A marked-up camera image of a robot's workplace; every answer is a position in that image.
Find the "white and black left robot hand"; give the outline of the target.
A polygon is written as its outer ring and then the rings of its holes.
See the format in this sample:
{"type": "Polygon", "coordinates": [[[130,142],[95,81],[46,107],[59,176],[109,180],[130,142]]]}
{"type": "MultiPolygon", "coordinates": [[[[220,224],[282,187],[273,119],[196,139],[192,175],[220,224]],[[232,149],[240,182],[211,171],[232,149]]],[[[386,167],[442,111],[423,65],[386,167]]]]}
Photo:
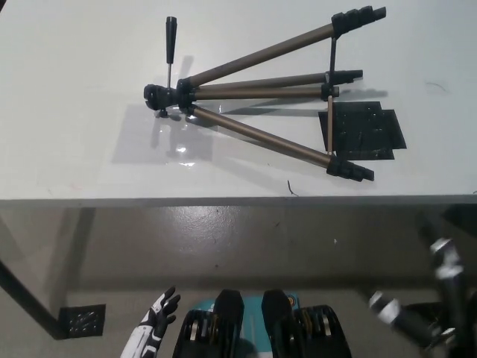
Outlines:
{"type": "Polygon", "coordinates": [[[179,301],[180,295],[176,294],[175,286],[162,293],[134,328],[120,357],[158,357],[165,332],[176,319],[179,301]]]}

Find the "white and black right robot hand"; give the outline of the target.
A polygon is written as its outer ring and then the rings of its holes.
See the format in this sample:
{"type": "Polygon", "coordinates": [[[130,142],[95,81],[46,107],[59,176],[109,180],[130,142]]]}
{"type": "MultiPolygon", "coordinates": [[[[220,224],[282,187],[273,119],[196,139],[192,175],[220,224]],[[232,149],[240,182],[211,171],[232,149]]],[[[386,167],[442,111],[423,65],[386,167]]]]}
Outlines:
{"type": "MultiPolygon", "coordinates": [[[[456,335],[464,335],[467,330],[466,284],[464,267],[455,244],[441,236],[427,219],[419,220],[417,227],[420,238],[429,246],[432,270],[451,328],[456,335]]],[[[422,318],[405,310],[397,300],[388,300],[379,291],[370,296],[368,305],[384,323],[404,333],[432,334],[422,318]]]]}

